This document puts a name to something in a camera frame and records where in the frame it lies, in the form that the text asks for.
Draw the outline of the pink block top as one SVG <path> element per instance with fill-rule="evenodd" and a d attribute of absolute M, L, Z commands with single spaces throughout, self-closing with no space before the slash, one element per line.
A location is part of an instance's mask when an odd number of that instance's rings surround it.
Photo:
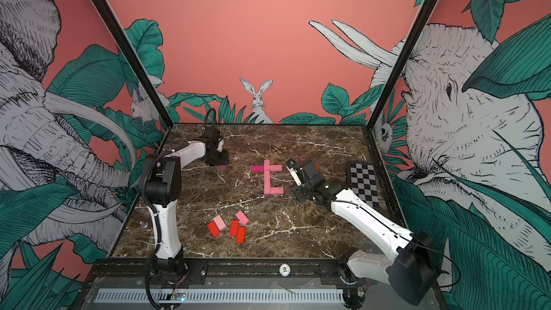
<path fill-rule="evenodd" d="M 270 172 L 281 172 L 283 169 L 282 165 L 271 165 Z"/>

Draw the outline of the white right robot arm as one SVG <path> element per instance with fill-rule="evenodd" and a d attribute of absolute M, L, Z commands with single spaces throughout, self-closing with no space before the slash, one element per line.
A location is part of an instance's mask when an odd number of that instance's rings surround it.
<path fill-rule="evenodd" d="M 295 201 L 311 200 L 352 224 L 379 249 L 379 254 L 351 250 L 339 260 L 339 277 L 348 285 L 377 281 L 389 285 L 407 303 L 417 306 L 440 275 L 433 241 L 412 233 L 362 201 L 344 182 L 325 178 L 310 159 L 289 159 Z"/>

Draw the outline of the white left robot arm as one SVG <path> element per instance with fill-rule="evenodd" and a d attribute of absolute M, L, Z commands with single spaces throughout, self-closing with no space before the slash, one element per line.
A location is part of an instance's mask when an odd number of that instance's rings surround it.
<path fill-rule="evenodd" d="M 176 224 L 176 203 L 182 191 L 182 168 L 200 160 L 207 166 L 228 164 L 228 151 L 223 149 L 223 134 L 214 126 L 205 126 L 202 134 L 179 149 L 146 158 L 140 177 L 141 197 L 148 207 L 154 228 L 155 247 L 148 267 L 175 275 L 175 284 L 187 277 L 182 244 Z"/>

